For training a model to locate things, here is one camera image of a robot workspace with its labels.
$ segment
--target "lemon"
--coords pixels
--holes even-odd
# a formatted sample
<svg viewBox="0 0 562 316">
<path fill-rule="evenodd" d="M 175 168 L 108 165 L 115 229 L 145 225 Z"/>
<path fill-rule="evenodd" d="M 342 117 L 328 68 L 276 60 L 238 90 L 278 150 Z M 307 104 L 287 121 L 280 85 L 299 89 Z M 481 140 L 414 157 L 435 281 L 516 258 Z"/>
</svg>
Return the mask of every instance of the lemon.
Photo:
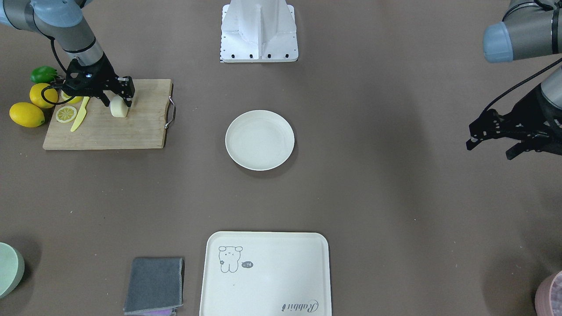
<svg viewBox="0 0 562 316">
<path fill-rule="evenodd" d="M 71 97 L 69 95 L 67 95 L 64 91 L 61 91 L 61 98 L 63 101 L 66 101 L 68 99 L 70 99 Z M 84 97 L 74 97 L 74 99 L 70 100 L 69 102 L 67 102 L 68 104 L 74 104 L 74 103 L 78 103 L 80 101 L 82 101 Z"/>
<path fill-rule="evenodd" d="M 76 108 L 71 105 L 65 105 L 57 110 L 55 117 L 61 123 L 68 123 L 76 117 Z"/>
<path fill-rule="evenodd" d="M 45 123 L 45 114 L 28 102 L 18 102 L 10 107 L 10 118 L 24 127 L 37 127 Z"/>
<path fill-rule="evenodd" d="M 51 107 L 54 106 L 53 104 L 50 104 L 47 101 L 45 101 L 41 96 L 41 91 L 44 88 L 47 88 L 48 86 L 49 86 L 48 83 L 34 84 L 33 87 L 31 87 L 31 90 L 29 91 L 29 99 L 31 100 L 31 102 L 37 105 L 38 107 L 42 107 L 43 109 L 50 109 Z M 45 91 L 45 98 L 51 102 L 57 102 L 58 93 L 55 89 L 48 89 Z"/>
</svg>

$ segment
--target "white tray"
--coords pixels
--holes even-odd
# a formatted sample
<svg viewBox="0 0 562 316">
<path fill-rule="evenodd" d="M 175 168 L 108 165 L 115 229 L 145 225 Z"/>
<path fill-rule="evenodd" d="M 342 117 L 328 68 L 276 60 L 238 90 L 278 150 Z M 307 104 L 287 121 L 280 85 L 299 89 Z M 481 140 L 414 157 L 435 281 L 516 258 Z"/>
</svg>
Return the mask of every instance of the white tray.
<svg viewBox="0 0 562 316">
<path fill-rule="evenodd" d="M 331 316 L 328 242 L 318 233 L 214 233 L 199 315 Z"/>
</svg>

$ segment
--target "folded towel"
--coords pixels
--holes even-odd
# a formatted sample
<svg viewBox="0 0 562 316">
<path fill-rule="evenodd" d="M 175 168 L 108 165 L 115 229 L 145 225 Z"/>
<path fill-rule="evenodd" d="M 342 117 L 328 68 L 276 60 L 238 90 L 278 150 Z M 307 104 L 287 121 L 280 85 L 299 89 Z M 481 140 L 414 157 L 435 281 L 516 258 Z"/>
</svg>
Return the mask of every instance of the folded towel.
<svg viewBox="0 0 562 316">
<path fill-rule="evenodd" d="M 135 258 L 123 307 L 125 315 L 174 313 L 182 305 L 182 267 L 183 258 Z"/>
</svg>

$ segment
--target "black strap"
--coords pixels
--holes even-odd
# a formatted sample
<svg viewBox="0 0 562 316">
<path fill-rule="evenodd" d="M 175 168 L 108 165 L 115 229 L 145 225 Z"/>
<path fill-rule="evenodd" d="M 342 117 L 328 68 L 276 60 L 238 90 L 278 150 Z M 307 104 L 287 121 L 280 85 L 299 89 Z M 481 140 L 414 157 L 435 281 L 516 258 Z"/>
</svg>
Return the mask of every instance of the black strap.
<svg viewBox="0 0 562 316">
<path fill-rule="evenodd" d="M 554 9 L 554 13 L 552 14 L 552 53 L 558 54 L 558 16 L 559 16 L 560 9 Z"/>
</svg>

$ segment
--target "yellow knife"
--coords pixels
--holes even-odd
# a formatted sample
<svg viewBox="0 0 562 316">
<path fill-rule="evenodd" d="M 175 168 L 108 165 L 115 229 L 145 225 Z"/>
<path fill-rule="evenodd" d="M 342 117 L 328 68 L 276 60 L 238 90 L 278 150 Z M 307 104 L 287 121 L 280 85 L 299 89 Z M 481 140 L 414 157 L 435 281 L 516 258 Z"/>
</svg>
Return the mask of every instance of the yellow knife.
<svg viewBox="0 0 562 316">
<path fill-rule="evenodd" d="M 76 114 L 76 118 L 74 119 L 74 123 L 72 124 L 72 127 L 70 128 L 71 132 L 74 132 L 78 128 L 78 126 L 80 126 L 80 124 L 82 124 L 82 121 L 86 117 L 86 105 L 88 104 L 88 101 L 90 101 L 90 97 L 84 97 L 82 99 L 82 105 L 80 106 L 80 110 L 78 110 L 78 114 Z"/>
</svg>

